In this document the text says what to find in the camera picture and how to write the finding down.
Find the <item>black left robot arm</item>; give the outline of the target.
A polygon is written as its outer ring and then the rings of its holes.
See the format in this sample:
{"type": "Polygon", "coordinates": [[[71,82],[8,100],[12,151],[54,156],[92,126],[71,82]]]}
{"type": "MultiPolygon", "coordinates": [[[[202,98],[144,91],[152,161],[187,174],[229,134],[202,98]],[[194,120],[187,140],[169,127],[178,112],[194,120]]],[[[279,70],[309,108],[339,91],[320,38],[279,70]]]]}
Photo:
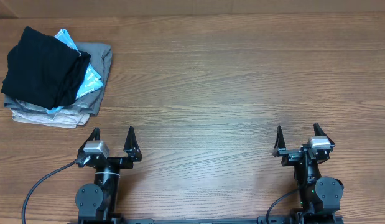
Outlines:
{"type": "Polygon", "coordinates": [[[75,195],[78,207],[78,223],[125,223],[116,213],[116,201],[122,169],[132,169],[135,162],[142,161],[134,128],[128,129],[123,157],[111,157],[109,147],[100,139],[100,129],[95,128],[78,150],[75,164],[79,168],[95,169],[94,182],[80,187],[75,195]]]}

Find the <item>black t-shirt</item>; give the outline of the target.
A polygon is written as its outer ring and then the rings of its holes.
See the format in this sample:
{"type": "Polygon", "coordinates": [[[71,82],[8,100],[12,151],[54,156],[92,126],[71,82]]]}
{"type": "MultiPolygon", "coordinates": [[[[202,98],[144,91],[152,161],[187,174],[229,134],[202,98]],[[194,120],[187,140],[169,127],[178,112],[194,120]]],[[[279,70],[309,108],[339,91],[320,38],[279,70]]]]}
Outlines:
{"type": "Polygon", "coordinates": [[[27,26],[7,55],[1,93],[48,110],[76,102],[91,55],[27,26]]]}

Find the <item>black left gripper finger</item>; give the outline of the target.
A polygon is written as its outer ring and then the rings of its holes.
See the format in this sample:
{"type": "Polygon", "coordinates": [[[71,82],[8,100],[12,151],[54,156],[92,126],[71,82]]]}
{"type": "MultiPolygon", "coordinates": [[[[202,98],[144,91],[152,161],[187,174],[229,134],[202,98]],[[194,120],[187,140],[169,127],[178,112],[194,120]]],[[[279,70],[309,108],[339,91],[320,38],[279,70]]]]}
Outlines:
{"type": "Polygon", "coordinates": [[[133,162],[142,161],[142,153],[137,143],[136,134],[132,126],[130,126],[128,129],[123,151],[128,155],[129,160],[133,162]]]}
{"type": "Polygon", "coordinates": [[[100,129],[98,127],[95,127],[94,130],[91,132],[90,136],[87,138],[87,140],[78,149],[78,154],[83,152],[83,149],[86,146],[88,141],[95,141],[99,139],[100,139],[100,129]]]}

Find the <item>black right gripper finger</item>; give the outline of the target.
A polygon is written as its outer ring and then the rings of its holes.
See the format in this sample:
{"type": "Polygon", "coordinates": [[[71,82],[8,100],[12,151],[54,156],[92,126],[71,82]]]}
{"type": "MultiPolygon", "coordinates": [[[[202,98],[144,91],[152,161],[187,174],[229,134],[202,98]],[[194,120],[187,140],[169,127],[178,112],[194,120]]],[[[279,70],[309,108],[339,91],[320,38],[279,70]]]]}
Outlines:
{"type": "Polygon", "coordinates": [[[313,125],[313,129],[314,129],[314,134],[315,134],[315,136],[326,136],[329,140],[330,140],[330,142],[331,142],[331,144],[332,144],[332,146],[331,146],[331,148],[330,149],[313,149],[314,151],[327,151],[327,152],[330,152],[330,151],[332,151],[333,150],[333,148],[335,147],[335,143],[325,134],[325,132],[323,131],[323,129],[320,127],[320,125],[318,124],[318,123],[315,123],[314,125],[313,125]]]}
{"type": "Polygon", "coordinates": [[[282,132],[281,126],[277,127],[277,136],[276,136],[276,142],[272,151],[272,155],[274,157],[280,157],[283,156],[286,153],[286,146],[284,141],[284,135],[282,132]]]}

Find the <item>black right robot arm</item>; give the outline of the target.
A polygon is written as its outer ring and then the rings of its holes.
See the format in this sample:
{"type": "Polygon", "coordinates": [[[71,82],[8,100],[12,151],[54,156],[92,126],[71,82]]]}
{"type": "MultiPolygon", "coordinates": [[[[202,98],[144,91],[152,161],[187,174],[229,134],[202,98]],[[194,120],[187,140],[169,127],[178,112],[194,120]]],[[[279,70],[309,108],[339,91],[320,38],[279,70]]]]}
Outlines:
{"type": "Polygon", "coordinates": [[[272,155],[281,157],[282,166],[294,168],[297,188],[278,198],[268,208],[266,223],[271,223],[271,210],[283,199],[298,193],[300,208],[292,209],[281,218],[283,223],[343,223],[343,217],[336,216],[343,196],[343,183],[333,177],[322,176],[319,165],[330,158],[335,143],[323,132],[319,124],[313,125],[314,136],[298,149],[287,149],[282,128],[277,127],[276,143],[272,155]]]}

